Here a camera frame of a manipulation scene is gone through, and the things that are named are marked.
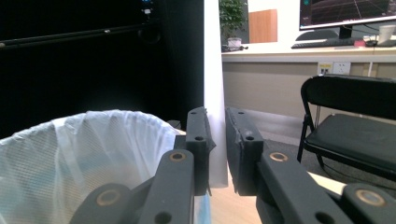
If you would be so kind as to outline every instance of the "potted plant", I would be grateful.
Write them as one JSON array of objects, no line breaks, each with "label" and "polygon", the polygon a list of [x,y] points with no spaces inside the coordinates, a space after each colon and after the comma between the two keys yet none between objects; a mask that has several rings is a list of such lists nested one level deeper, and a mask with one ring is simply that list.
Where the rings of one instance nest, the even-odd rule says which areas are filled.
[{"label": "potted plant", "polygon": [[244,15],[244,5],[241,0],[219,0],[220,34],[229,46],[239,47],[241,44],[241,38],[234,32],[245,31],[243,26],[248,19]]}]

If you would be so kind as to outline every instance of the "white desk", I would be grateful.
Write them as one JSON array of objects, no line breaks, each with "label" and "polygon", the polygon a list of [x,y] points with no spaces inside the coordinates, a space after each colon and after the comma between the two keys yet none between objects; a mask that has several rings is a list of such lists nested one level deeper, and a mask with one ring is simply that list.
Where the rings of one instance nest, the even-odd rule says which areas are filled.
[{"label": "white desk", "polygon": [[351,62],[350,74],[396,78],[396,48],[291,49],[292,43],[243,45],[222,54],[224,103],[302,119],[300,88],[318,63]]},{"label": "white desk", "polygon": [[292,44],[262,43],[243,45],[248,49],[222,54],[224,63],[396,63],[396,47],[331,47],[291,49]]}]

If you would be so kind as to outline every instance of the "white pillar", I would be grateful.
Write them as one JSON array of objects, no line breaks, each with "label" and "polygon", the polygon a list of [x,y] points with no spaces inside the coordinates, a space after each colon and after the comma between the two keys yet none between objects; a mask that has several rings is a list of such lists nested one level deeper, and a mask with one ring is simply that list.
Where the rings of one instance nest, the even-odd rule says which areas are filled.
[{"label": "white pillar", "polygon": [[228,186],[227,153],[225,144],[224,91],[219,31],[219,2],[205,0],[205,98],[204,104],[216,147],[210,153],[209,185]]}]

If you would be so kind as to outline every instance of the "keyboard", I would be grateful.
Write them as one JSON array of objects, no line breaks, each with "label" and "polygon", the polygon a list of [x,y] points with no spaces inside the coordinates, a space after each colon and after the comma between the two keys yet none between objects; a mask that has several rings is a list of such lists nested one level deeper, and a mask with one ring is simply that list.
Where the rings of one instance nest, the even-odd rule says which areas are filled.
[{"label": "keyboard", "polygon": [[341,47],[354,46],[356,39],[328,39],[321,42],[306,42],[296,43],[291,46],[292,49],[308,49],[308,48],[326,48],[326,47]]}]

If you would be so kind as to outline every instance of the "chair backrest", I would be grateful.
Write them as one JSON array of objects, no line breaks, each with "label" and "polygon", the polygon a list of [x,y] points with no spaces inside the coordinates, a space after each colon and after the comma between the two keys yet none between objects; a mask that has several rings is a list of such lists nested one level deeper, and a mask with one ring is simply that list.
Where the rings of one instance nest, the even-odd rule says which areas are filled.
[{"label": "chair backrest", "polygon": [[396,119],[396,79],[319,75],[301,88],[304,109],[308,103],[383,119]]}]

